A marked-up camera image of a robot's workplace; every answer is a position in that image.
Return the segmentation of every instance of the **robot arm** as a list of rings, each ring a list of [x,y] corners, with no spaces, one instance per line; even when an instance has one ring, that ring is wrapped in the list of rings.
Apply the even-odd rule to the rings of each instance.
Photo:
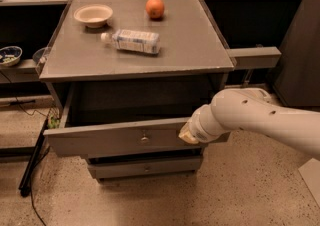
[[[212,142],[233,130],[267,135],[320,160],[320,113],[276,106],[263,89],[225,89],[197,109],[180,131],[188,143]]]

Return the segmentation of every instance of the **cable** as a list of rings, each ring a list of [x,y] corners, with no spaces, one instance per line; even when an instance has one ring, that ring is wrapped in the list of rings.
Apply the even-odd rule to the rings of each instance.
[[[42,157],[37,161],[37,163],[34,165],[33,169],[34,170],[40,163],[41,161],[48,155],[50,151],[50,146],[46,149],[46,151],[44,152],[44,154],[42,155]],[[33,198],[33,192],[32,192],[32,175],[30,176],[30,196],[31,196],[31,205],[32,205],[32,208],[35,212],[35,214],[37,215],[37,217],[39,218],[39,220],[41,221],[41,223],[46,226],[46,223],[43,221],[42,217],[39,215],[35,205],[34,205],[34,198]]]
[[[1,75],[2,75],[5,79],[8,80],[8,82],[9,82],[10,84],[13,84],[12,81],[11,81],[2,71],[0,71],[0,73],[1,73]],[[53,103],[52,106],[51,106],[50,109],[49,109],[48,115],[45,115],[44,113],[42,113],[42,112],[40,112],[40,111],[38,111],[38,110],[36,110],[36,109],[35,109],[32,113],[29,113],[29,112],[27,112],[27,111],[22,107],[22,105],[20,104],[21,101],[18,100],[17,95],[14,95],[14,98],[16,99],[17,105],[20,107],[20,109],[21,109],[24,113],[26,113],[27,115],[29,115],[29,116],[34,116],[34,114],[37,112],[37,113],[39,113],[39,114],[42,115],[42,116],[48,117],[48,115],[50,114],[51,109],[54,107],[54,103]]]
[[[12,81],[11,81],[2,71],[0,71],[0,73],[1,73],[1,75],[2,75],[4,78],[6,78],[6,79],[9,81],[10,84],[13,84]],[[49,112],[48,112],[47,115],[44,114],[44,113],[42,113],[42,112],[40,112],[40,111],[38,111],[38,110],[34,110],[32,113],[29,113],[29,112],[27,112],[27,111],[21,106],[21,104],[20,104],[21,102],[18,100],[18,97],[17,97],[16,95],[14,95],[14,97],[15,97],[15,99],[16,99],[16,101],[17,101],[17,105],[20,107],[20,109],[21,109],[23,112],[25,112],[27,115],[29,115],[29,116],[33,116],[33,115],[37,112],[37,113],[39,113],[39,114],[41,114],[41,115],[43,115],[43,116],[45,116],[45,117],[47,118],[47,117],[50,115],[50,112],[51,112],[51,111],[53,111],[54,116],[57,116],[57,115],[58,115],[57,110],[56,110],[57,108],[54,106],[54,102],[52,102],[52,106],[50,107]],[[33,172],[34,172],[34,169],[35,169],[35,168],[41,163],[41,161],[48,155],[49,151],[50,151],[50,146],[46,149],[46,151],[44,152],[44,154],[42,155],[42,157],[39,158],[39,160],[36,162],[36,164],[35,164],[34,167],[32,168],[32,173],[31,173],[30,179],[29,179],[29,180],[30,180],[31,205],[32,205],[32,208],[33,208],[35,214],[37,215],[37,217],[39,218],[39,220],[41,221],[41,223],[42,223],[44,226],[46,226],[46,223],[43,221],[42,217],[39,215],[39,213],[38,213],[38,211],[37,211],[37,209],[36,209],[36,207],[35,207],[35,204],[34,204],[34,198],[33,198],[33,192],[32,192],[32,174],[33,174]]]

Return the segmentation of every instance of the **drawer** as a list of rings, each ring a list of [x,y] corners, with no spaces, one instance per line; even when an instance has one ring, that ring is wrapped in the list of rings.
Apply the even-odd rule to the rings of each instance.
[[[160,160],[136,161],[131,163],[116,163],[88,165],[88,170],[95,179],[117,178],[127,176],[153,175],[198,170],[202,157],[171,158]]]
[[[60,128],[44,135],[58,156],[193,149],[178,135],[211,92],[206,77],[73,83]]]

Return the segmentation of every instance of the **speckled floor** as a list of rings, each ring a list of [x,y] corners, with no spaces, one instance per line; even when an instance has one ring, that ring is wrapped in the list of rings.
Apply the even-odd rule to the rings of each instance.
[[[47,113],[51,99],[23,107]],[[0,108],[2,147],[33,145],[44,116]],[[211,144],[197,173],[98,183],[78,157],[53,151],[33,178],[46,225],[320,225],[320,209],[298,168],[310,157],[255,133],[236,131]],[[0,163],[0,225],[42,225],[18,186],[27,162]]]

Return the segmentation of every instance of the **countertop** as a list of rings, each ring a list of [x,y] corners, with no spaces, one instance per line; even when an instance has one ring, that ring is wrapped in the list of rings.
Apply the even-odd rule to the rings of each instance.
[[[162,21],[149,19],[146,1],[73,0],[40,80],[109,80],[233,70],[199,0],[163,0]],[[74,11],[87,4],[110,6],[114,12],[110,26],[90,29],[76,22]],[[159,33],[160,53],[121,51],[101,42],[101,33],[113,33],[119,28]]]

